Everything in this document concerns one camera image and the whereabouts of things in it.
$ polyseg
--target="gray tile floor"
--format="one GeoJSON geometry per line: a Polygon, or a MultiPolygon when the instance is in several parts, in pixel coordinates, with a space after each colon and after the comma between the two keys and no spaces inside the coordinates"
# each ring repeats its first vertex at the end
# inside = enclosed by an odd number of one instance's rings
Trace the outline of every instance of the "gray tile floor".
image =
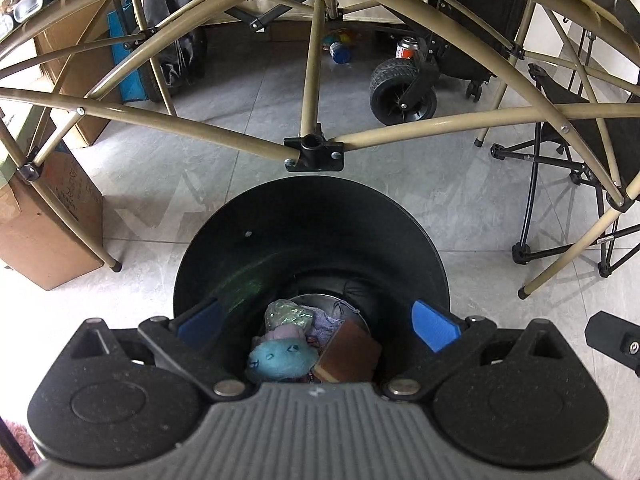
{"type": "MultiPolygon", "coordinates": [[[[175,100],[178,113],[277,142],[296,135],[306,46],[245,41],[233,52],[226,46],[223,36],[213,48],[209,82],[182,92],[175,100]]],[[[368,92],[369,75],[383,57],[361,48],[347,66],[323,59],[320,120],[328,136],[379,125],[368,92]]],[[[494,89],[495,81],[475,105],[464,99],[464,82],[443,78],[436,85],[436,114],[483,109],[494,89]]],[[[505,105],[524,102],[508,91],[505,105]]],[[[456,314],[483,314],[508,328],[522,328],[533,317],[558,325],[609,402],[609,429],[596,464],[615,479],[638,480],[638,379],[592,352],[583,330],[599,310],[640,322],[634,279],[640,260],[603,280],[595,267],[598,253],[588,251],[527,301],[519,300],[518,288],[544,266],[516,266],[510,255],[520,236],[530,167],[493,160],[489,147],[529,139],[532,126],[491,130],[482,149],[473,146],[475,136],[463,132],[349,153],[340,176],[384,192],[418,219],[441,252],[456,314]]],[[[24,420],[32,392],[83,319],[101,316],[119,328],[154,314],[170,316],[178,264],[201,225],[243,191],[287,176],[282,165],[257,156],[113,122],[76,157],[104,194],[105,245],[124,269],[96,270],[48,293],[0,269],[0,289],[8,298],[0,304],[0,412],[14,420],[24,420]]],[[[572,186],[565,171],[542,168],[537,192],[529,238],[534,249],[574,239],[596,218],[593,190],[572,186]]],[[[626,216],[624,225],[640,212],[626,216]]],[[[618,246],[635,243],[626,238],[618,246]]]]}

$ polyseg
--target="blue plush toy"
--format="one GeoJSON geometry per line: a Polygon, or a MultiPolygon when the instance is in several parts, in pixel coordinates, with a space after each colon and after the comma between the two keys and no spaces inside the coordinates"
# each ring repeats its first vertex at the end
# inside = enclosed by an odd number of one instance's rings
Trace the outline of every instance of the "blue plush toy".
{"type": "Polygon", "coordinates": [[[272,339],[249,354],[246,375],[253,383],[283,381],[306,375],[318,361],[318,352],[304,339],[272,339]]]}

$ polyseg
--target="gray ribbed plastic surface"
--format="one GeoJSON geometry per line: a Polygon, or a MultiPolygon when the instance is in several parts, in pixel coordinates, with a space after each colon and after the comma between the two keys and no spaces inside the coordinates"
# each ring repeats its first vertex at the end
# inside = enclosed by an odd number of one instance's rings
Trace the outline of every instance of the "gray ribbed plastic surface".
{"type": "Polygon", "coordinates": [[[198,430],[156,460],[119,470],[45,462],[32,480],[606,480],[588,464],[509,472],[470,458],[420,408],[370,384],[265,384],[213,406],[198,430]]]}

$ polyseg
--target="black bin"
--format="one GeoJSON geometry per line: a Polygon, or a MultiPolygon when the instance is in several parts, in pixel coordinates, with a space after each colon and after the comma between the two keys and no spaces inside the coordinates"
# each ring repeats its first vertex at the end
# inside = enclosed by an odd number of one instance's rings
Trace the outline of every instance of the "black bin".
{"type": "Polygon", "coordinates": [[[412,328],[415,300],[449,310],[438,252],[404,208],[351,180],[311,175],[254,187],[204,224],[178,270],[174,315],[217,298],[222,330],[205,352],[241,376],[267,305],[309,293],[360,310],[383,346],[376,382],[429,351],[412,328]]]}

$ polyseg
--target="pink rug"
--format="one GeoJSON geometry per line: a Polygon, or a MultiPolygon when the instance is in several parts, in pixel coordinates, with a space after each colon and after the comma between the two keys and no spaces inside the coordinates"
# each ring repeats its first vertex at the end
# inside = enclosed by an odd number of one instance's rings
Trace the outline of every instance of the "pink rug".
{"type": "MultiPolygon", "coordinates": [[[[15,422],[6,422],[9,431],[13,434],[15,439],[20,443],[20,446],[27,453],[29,458],[34,464],[41,462],[40,456],[33,445],[33,440],[29,436],[27,429],[21,424],[15,422]]],[[[22,478],[22,473],[18,471],[18,468],[14,465],[4,450],[0,448],[0,480],[19,480],[22,478]]]]}

